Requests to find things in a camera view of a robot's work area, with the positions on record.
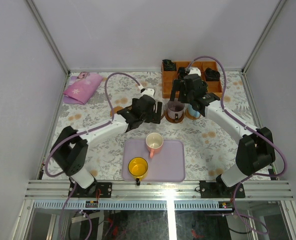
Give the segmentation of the dark wooden grooved coaster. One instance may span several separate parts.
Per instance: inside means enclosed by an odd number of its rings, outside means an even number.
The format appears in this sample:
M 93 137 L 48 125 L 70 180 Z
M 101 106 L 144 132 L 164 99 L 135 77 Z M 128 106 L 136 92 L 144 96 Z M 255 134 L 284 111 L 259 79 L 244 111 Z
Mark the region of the dark wooden grooved coaster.
M 181 117 L 177 117 L 177 118 L 171 118 L 168 116 L 167 112 L 165 113 L 165 118 L 167 119 L 168 122 L 170 122 L 172 124 L 178 124 L 178 123 L 182 122 L 184 117 L 185 117 L 185 113 L 183 113 Z

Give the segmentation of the grey purple ceramic mug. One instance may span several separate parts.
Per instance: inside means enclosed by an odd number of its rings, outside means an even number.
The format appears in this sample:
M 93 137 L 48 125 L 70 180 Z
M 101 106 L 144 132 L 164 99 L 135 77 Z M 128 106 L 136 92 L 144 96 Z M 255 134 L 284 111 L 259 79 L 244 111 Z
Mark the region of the grey purple ceramic mug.
M 184 107 L 185 105 L 179 102 L 177 99 L 175 99 L 175 101 L 169 101 L 167 103 L 168 116 L 171 117 L 172 119 L 177 117 L 180 118 L 184 113 Z

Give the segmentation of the light bamboo coaster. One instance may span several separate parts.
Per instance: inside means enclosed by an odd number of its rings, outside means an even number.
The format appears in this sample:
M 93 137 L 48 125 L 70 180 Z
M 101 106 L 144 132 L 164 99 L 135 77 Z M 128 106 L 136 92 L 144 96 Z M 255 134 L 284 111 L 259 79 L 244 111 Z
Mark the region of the light bamboo coaster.
M 115 108 L 113 108 L 113 110 L 110 112 L 110 116 L 112 116 L 113 114 L 116 114 L 118 111 L 122 110 L 123 107 L 121 106 L 116 106 Z
M 199 117 L 194 117 L 194 116 L 192 116 L 192 115 L 189 113 L 188 109 L 185 110 L 185 115 L 186 115 L 187 118 L 189 118 L 189 119 L 191 119 L 191 120 L 193 120 L 193 121 L 195 121 L 195 120 L 197 120 L 197 119 L 200 118 L 200 116 L 199 116 Z

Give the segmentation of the light blue ceramic mug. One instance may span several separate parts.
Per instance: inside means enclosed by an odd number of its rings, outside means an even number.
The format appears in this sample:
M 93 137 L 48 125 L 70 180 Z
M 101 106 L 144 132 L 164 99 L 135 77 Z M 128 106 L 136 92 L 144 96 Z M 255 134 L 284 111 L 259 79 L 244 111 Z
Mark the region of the light blue ceramic mug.
M 198 111 L 194 110 L 191 104 L 188 106 L 188 111 L 194 117 L 200 116 L 200 113 Z

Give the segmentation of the yellow ceramic mug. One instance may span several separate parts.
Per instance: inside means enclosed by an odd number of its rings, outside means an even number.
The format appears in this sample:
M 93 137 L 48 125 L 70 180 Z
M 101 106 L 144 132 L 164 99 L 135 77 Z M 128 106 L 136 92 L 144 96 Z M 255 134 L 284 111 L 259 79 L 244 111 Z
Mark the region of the yellow ceramic mug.
M 142 157 L 135 157 L 128 163 L 128 172 L 138 182 L 145 178 L 148 172 L 148 163 Z

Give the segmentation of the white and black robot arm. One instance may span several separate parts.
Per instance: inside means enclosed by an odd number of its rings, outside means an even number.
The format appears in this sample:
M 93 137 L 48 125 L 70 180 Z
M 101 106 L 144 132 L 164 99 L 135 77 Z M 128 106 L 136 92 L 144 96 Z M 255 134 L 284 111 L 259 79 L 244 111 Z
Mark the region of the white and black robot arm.
M 172 83 L 170 100 L 189 104 L 203 117 L 224 129 L 238 144 L 235 164 L 217 178 L 216 192 L 221 197 L 233 193 L 234 185 L 275 161 L 272 133 L 268 128 L 248 125 L 239 116 L 229 113 L 220 97 L 206 91 L 206 83 L 198 74 L 189 74 Z
M 63 173 L 80 186 L 86 197 L 96 194 L 94 176 L 84 167 L 88 147 L 110 137 L 137 129 L 142 123 L 159 124 L 162 116 L 162 102 L 143 95 L 132 99 L 132 104 L 112 114 L 112 119 L 89 129 L 76 130 L 65 127 L 51 149 L 51 158 Z

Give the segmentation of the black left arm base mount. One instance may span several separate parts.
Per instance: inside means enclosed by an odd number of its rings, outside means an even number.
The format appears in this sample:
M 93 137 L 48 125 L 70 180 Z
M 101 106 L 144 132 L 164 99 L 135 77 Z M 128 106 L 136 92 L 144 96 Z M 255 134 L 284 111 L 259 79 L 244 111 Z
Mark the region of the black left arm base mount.
M 96 198 L 96 199 L 107 199 L 112 195 L 112 183 L 111 182 L 98 182 L 94 179 L 94 182 L 90 184 L 87 188 L 82 188 L 78 183 L 69 179 L 70 187 L 69 193 L 75 188 L 72 193 L 72 198 Z

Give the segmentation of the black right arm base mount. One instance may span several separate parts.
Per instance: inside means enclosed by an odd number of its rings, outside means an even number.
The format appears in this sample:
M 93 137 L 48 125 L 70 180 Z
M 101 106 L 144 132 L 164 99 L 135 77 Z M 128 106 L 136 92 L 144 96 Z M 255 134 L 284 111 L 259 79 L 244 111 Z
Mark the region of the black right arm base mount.
M 232 187 L 227 187 L 221 180 L 221 176 L 218 176 L 214 181 L 199 181 L 199 192 L 202 199 L 231 199 L 235 191 L 236 199 L 245 198 L 242 184 L 239 187 L 236 184 Z

